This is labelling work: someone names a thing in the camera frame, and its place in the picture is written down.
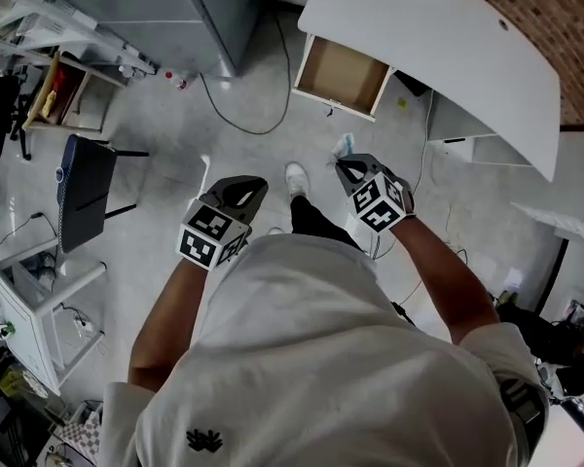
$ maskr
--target black logo on shirt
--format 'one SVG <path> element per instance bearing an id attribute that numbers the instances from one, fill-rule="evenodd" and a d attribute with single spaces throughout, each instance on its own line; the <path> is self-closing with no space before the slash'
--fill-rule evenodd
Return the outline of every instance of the black logo on shirt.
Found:
<path id="1" fill-rule="evenodd" d="M 218 432 L 215 434 L 214 431 L 207 431 L 207 434 L 203 434 L 199 429 L 195 429 L 193 432 L 186 431 L 188 446 L 194 451 L 207 449 L 211 453 L 214 453 L 223 446 L 223 440 L 219 439 L 220 435 Z"/>

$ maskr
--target white t-shirt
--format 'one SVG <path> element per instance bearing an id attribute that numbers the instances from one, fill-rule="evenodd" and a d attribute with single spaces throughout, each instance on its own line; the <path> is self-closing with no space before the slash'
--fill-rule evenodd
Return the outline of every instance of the white t-shirt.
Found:
<path id="1" fill-rule="evenodd" d="M 538 383 L 515 326 L 439 341 L 397 316 L 360 251 L 270 235 L 231 266 L 157 394 L 108 387 L 98 465 L 517 465 L 509 377 Z"/>

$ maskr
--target person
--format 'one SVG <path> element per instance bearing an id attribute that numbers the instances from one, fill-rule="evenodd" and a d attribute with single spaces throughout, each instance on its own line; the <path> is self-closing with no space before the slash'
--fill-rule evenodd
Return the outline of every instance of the person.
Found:
<path id="1" fill-rule="evenodd" d="M 182 260 L 172 273 L 128 383 L 106 389 L 98 465 L 525 464 L 546 403 L 517 327 L 499 323 L 478 278 L 418 218 L 390 229 L 452 343 L 430 337 L 310 204 L 303 168 L 285 175 L 293 233 L 239 254 L 195 334 L 207 271 Z"/>

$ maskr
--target person's left arm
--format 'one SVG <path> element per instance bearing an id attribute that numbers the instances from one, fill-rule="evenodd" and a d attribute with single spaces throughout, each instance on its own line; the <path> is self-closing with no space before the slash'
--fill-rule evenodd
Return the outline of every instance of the person's left arm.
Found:
<path id="1" fill-rule="evenodd" d="M 154 392 L 188 350 L 207 270 L 182 260 L 161 292 L 132 347 L 128 383 Z"/>

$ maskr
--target shirt sleeve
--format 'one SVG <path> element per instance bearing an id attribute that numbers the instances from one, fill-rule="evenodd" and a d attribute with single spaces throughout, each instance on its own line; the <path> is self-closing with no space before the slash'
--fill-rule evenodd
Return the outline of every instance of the shirt sleeve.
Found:
<path id="1" fill-rule="evenodd" d="M 155 396 L 153 391 L 124 382 L 111 383 L 104 393 L 98 467 L 137 467 L 136 422 Z"/>
<path id="2" fill-rule="evenodd" d="M 534 357 L 516 325 L 498 323 L 471 331 L 459 344 L 484 361 L 498 383 L 509 378 L 521 378 L 540 386 L 534 367 Z"/>

